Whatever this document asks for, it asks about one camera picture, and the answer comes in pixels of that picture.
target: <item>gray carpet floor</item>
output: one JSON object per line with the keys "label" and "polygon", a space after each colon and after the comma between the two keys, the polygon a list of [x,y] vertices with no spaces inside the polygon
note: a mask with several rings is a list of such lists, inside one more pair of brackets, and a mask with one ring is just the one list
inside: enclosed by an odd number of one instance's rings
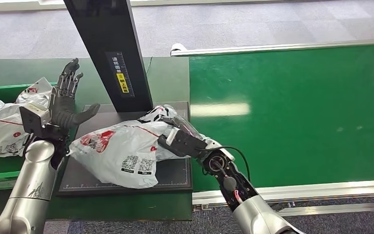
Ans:
{"label": "gray carpet floor", "polygon": [[[143,56],[188,49],[374,39],[374,0],[323,0],[134,7]],[[87,58],[66,10],[0,13],[0,59]],[[315,234],[374,233],[374,212],[287,218]],[[46,234],[238,234],[226,208],[199,211],[192,222],[49,221]]]}
{"label": "gray carpet floor", "polygon": [[[143,56],[188,49],[374,39],[374,0],[133,7]],[[0,13],[0,59],[87,58],[66,10]]]}

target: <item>black scale platform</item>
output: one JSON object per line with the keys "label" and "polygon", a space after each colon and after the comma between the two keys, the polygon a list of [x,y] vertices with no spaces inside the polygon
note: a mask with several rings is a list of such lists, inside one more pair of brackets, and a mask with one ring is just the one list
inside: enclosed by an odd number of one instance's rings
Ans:
{"label": "black scale platform", "polygon": [[[169,102],[179,115],[189,120],[187,102]],[[98,114],[78,128],[76,138],[97,129],[137,119],[145,112],[117,113],[112,105],[102,105]],[[129,189],[114,184],[101,183],[74,158],[68,164],[59,187],[58,195],[102,195],[140,192],[192,191],[190,159],[171,159],[157,163],[155,176],[158,184],[147,189]]]}

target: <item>green plastic crate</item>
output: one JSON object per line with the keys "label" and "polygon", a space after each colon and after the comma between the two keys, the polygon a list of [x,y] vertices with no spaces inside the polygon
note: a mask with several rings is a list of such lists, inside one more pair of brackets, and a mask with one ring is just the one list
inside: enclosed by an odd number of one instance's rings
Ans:
{"label": "green plastic crate", "polygon": [[[0,86],[0,100],[5,103],[15,102],[18,95],[29,86],[31,85],[23,84]],[[0,190],[13,188],[23,161],[24,158],[19,156],[0,157]]]}

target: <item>plastic bag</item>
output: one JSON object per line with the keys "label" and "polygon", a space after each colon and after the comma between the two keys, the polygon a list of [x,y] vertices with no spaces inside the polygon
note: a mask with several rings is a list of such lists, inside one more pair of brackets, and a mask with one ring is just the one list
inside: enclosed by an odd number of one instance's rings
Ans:
{"label": "plastic bag", "polygon": [[[174,108],[170,105],[159,105],[156,106],[151,111],[147,112],[144,116],[139,118],[138,120],[141,122],[151,122],[151,121],[159,121],[161,117],[167,117],[167,118],[174,118],[177,115],[177,112],[174,110]],[[157,162],[168,160],[168,159],[181,159],[181,158],[187,158],[186,157],[179,157],[172,152],[166,150],[162,146],[157,146],[157,152],[155,153],[155,156],[157,158]]]}
{"label": "plastic bag", "polygon": [[[45,83],[48,83],[48,81],[46,81],[45,78],[42,78],[39,80],[39,83],[46,87]],[[40,89],[40,86],[37,86],[36,84],[34,85],[30,87],[33,87],[36,90]],[[24,148],[23,145],[29,134],[23,129],[19,107],[22,106],[23,103],[31,100],[40,100],[40,103],[47,106],[49,99],[47,99],[45,102],[46,98],[42,97],[44,95],[46,94],[43,92],[39,93],[38,95],[35,93],[33,95],[23,95],[22,98],[18,98],[18,100],[21,100],[21,104],[5,104],[0,100],[0,157],[16,156],[21,154]]]}
{"label": "plastic bag", "polygon": [[30,101],[48,107],[51,98],[52,85],[45,77],[42,77],[33,85],[25,89],[17,98],[16,103],[28,103]]}
{"label": "plastic bag", "polygon": [[149,188],[158,183],[157,140],[168,128],[161,121],[124,121],[76,139],[70,145],[70,156],[103,183]]}

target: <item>robotic arm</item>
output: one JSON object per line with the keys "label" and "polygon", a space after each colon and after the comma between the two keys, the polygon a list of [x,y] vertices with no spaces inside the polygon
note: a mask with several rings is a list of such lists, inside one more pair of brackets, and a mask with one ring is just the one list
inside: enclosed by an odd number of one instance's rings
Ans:
{"label": "robotic arm", "polygon": [[43,232],[58,168],[67,154],[68,132],[95,116],[100,106],[74,113],[75,92],[83,76],[74,77],[78,68],[77,58],[65,66],[52,90],[49,109],[36,103],[19,108],[24,130],[31,135],[22,169],[0,215],[0,234]]}
{"label": "robotic arm", "polygon": [[158,143],[177,156],[191,156],[214,176],[233,217],[244,234],[302,234],[280,217],[237,169],[234,157],[215,140],[204,138],[181,117],[162,119],[173,125]]}
{"label": "robotic arm", "polygon": [[[87,111],[74,114],[75,92],[83,76],[81,73],[74,77],[78,68],[78,59],[65,66],[52,91],[49,109],[32,103],[19,109],[24,129],[31,137],[23,152],[25,162],[0,215],[0,234],[43,232],[57,171],[67,154],[68,132],[95,116],[100,106],[94,104]],[[302,234],[262,199],[237,169],[228,147],[199,134],[181,117],[161,120],[173,128],[161,135],[158,143],[177,156],[196,159],[204,172],[217,179],[244,234]]]}

